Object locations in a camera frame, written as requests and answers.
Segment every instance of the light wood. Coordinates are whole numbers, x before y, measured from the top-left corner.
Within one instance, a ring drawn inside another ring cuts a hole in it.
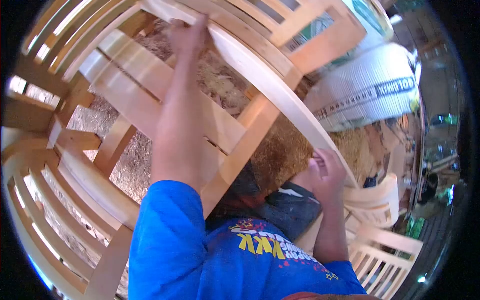
[[[97,12],[95,12],[87,22],[85,22],[80,28],[75,32],[70,40],[65,44],[65,46],[60,50],[57,55],[57,59],[53,62],[50,70],[53,73],[58,72],[58,67],[60,63],[63,61],[65,56],[71,51],[72,47],[77,43],[77,41],[90,29],[90,27],[98,21],[106,12],[108,12],[111,8],[117,5],[121,0],[110,0],[107,2],[102,8],[100,8]]]
[[[47,38],[53,33],[58,25],[65,19],[65,17],[80,3],[82,0],[68,0],[59,10],[51,17],[45,24],[45,27],[38,34],[35,42],[28,51],[29,60],[33,61],[38,51],[45,43]]]
[[[48,21],[57,13],[57,11],[67,2],[67,0],[55,0],[48,8],[45,9],[43,14],[35,22],[35,26],[32,28],[32,31],[29,33],[27,38],[24,40],[22,51],[24,54],[28,52],[28,46],[32,40],[37,36],[42,29],[45,27]]]
[[[85,299],[104,300],[114,298],[128,260],[132,235],[132,230],[122,225],[113,236],[110,244],[108,244],[107,251],[96,265],[90,283],[85,290]]]
[[[74,272],[62,264],[47,248],[32,227],[32,220],[25,214],[12,185],[8,190],[7,205],[22,246],[47,278],[70,299],[81,299],[86,284]]]
[[[404,259],[400,256],[392,255],[370,246],[369,244],[371,243],[385,245],[397,250],[397,252],[409,253],[411,257],[410,259]],[[422,246],[423,243],[419,240],[405,237],[391,231],[362,226],[357,232],[357,240],[350,245],[350,259],[354,266],[353,269],[357,274],[357,278],[362,280],[363,287],[369,283],[373,274],[380,267],[380,264],[385,262],[378,277],[368,288],[367,293],[384,300],[389,300],[393,297],[407,277],[422,249]],[[369,256],[369,259],[365,264],[362,264],[361,262],[366,255]],[[377,262],[371,268],[370,266],[372,265],[371,263],[373,259],[377,259]],[[366,272],[370,273],[365,279],[363,279]]]
[[[200,193],[205,218],[245,166],[279,114],[279,110],[263,95],[258,95],[240,114],[237,120],[248,128],[246,133]]]
[[[270,31],[274,31],[278,28],[278,23],[270,17],[268,14],[261,11],[258,7],[253,5],[251,2],[245,0],[227,0],[228,2],[232,3],[236,7],[240,8],[253,19],[261,23],[263,26],[268,28]]]
[[[23,177],[19,173],[15,173],[13,175],[13,179],[15,181],[15,185],[17,186],[18,192],[25,203],[25,207],[27,208],[28,213],[32,217],[33,221],[36,223],[38,229],[42,232],[60,257],[68,263],[70,268],[80,274],[84,279],[88,280],[93,273],[93,268],[85,263],[80,257],[78,257],[77,254],[75,254],[75,252],[73,252],[65,244],[65,242],[62,241],[52,227],[50,227],[43,214],[39,211],[37,205],[35,204],[35,201],[28,191]]]
[[[50,51],[43,59],[43,64],[50,66],[60,50],[72,37],[72,35],[82,26],[88,18],[98,11],[108,0],[91,0],[76,16],[67,24],[67,26],[57,35],[54,42],[50,44]]]
[[[88,233],[84,226],[75,220],[75,218],[68,212],[63,206],[55,193],[52,191],[45,178],[39,170],[30,170],[30,175],[35,182],[38,190],[43,197],[47,200],[48,204],[52,207],[54,213],[57,215],[58,220],[72,231],[72,233],[82,242],[84,246],[102,256],[105,245],[94,238]]]
[[[3,99],[5,114],[2,126],[20,128],[26,131],[44,132],[53,116],[53,107],[15,92]]]
[[[254,27],[251,27],[250,23],[247,24],[243,21],[247,19],[243,18],[241,20],[227,9],[219,6],[221,2],[211,2],[209,0],[179,0],[178,2],[198,12],[209,14],[210,20],[215,21],[255,50],[262,58],[270,63],[282,78],[294,67],[292,62],[279,49],[268,42],[265,36],[257,32]],[[181,11],[188,12],[181,4],[173,3],[171,5]]]
[[[354,16],[348,14],[288,57],[303,74],[307,74],[342,56],[358,45],[364,36],[365,29]]]
[[[34,84],[60,98],[68,93],[68,84],[62,80],[61,76],[47,72],[45,68],[23,54],[18,55],[13,74],[25,79],[29,84]]]
[[[100,172],[110,176],[123,150],[136,132],[137,129],[126,118],[122,115],[117,117],[93,161]]]
[[[88,92],[90,83],[83,77],[80,72],[77,72],[70,81],[70,92],[61,101],[61,106],[57,109],[58,120],[67,127],[68,122],[72,118],[77,106],[89,107],[95,96]]]
[[[166,63],[119,30],[112,31],[98,47],[161,102],[165,100],[173,76],[173,69]],[[227,154],[231,153],[245,128],[201,92],[200,101],[205,136]]]
[[[103,236],[108,239],[111,238],[116,232],[115,229],[111,225],[109,225],[106,220],[101,218],[96,211],[90,208],[82,198],[80,198],[80,196],[75,192],[72,186],[70,186],[67,180],[59,172],[57,167],[53,166],[50,162],[47,162],[46,170],[48,170],[52,175],[54,183],[58,187],[58,189],[73,205],[73,207],[82,215],[82,217],[85,218],[85,220],[87,220]]]
[[[198,15],[192,11],[179,11],[178,7],[165,2],[148,3],[147,9],[162,19],[177,18],[187,23],[193,23]],[[339,154],[347,170],[346,185],[358,188],[353,173],[333,141],[291,88],[243,42],[214,23],[209,23],[208,30],[223,59],[272,101],[313,147],[333,149]]]
[[[105,99],[121,114],[132,123],[139,131],[145,134],[150,139],[155,139],[156,127],[152,124],[156,124],[156,120],[159,118],[161,106],[156,99],[151,97],[147,92],[140,88],[135,82],[130,78],[124,75],[114,64],[109,63],[108,60],[100,54],[97,50],[93,51],[91,55],[85,61],[85,64],[82,65],[80,71],[85,75],[85,77],[92,81],[95,89],[100,92]],[[156,89],[161,88],[161,82],[157,77],[151,77],[155,79]],[[231,123],[232,127],[236,124],[235,120],[224,110],[219,107],[216,107],[216,104],[212,100],[208,99],[211,104],[210,108],[216,109],[222,115],[220,115],[223,120],[230,118],[233,122]],[[211,117],[211,112],[207,109],[204,110],[204,113],[207,114],[205,120]],[[217,128],[221,128],[228,132],[224,136],[228,139],[232,136],[238,136],[235,131],[227,131],[228,128],[223,127],[227,126],[224,122],[220,122],[219,125],[215,125]],[[202,168],[201,179],[202,185],[209,182],[214,176],[218,166],[220,166],[225,158],[220,150],[213,147],[207,140],[202,143],[202,164],[205,166]]]
[[[72,46],[57,70],[70,81],[88,54],[108,35],[110,31],[140,10],[134,0],[121,0],[101,16]]]
[[[133,230],[138,218],[138,203],[110,182],[83,152],[61,146],[58,146],[58,150],[61,155],[60,163],[71,173],[78,185],[103,210]]]

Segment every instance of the blue t-shirt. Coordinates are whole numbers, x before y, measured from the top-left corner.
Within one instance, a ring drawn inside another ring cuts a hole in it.
[[[207,234],[194,189],[168,180],[150,187],[130,248],[130,299],[278,300],[301,291],[365,294],[348,261],[322,265],[258,219]]]

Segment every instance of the white bag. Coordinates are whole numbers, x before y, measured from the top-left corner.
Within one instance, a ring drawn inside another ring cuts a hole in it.
[[[399,117],[419,105],[420,64],[395,43],[381,45],[324,73],[304,104],[328,132]]]

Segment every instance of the hand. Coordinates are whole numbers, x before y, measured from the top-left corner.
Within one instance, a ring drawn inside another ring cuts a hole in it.
[[[207,24],[208,15],[206,14],[200,15],[191,27],[186,27],[187,24],[182,20],[170,20],[169,40],[177,58],[198,57],[205,48],[208,37]]]
[[[347,172],[333,150],[315,149],[308,161],[313,193],[322,206],[342,204],[342,190]]]

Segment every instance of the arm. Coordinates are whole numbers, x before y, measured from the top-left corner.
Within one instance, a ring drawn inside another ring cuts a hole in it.
[[[177,55],[171,86],[157,123],[153,140],[150,183],[175,180],[200,192],[200,161],[203,139],[202,110],[196,83],[197,57],[205,46],[208,17],[186,28],[172,20],[170,41]]]
[[[324,214],[313,247],[313,256],[322,264],[347,261],[347,237],[341,197],[345,169],[334,151],[317,149],[309,161],[309,171],[313,193],[322,205]]]

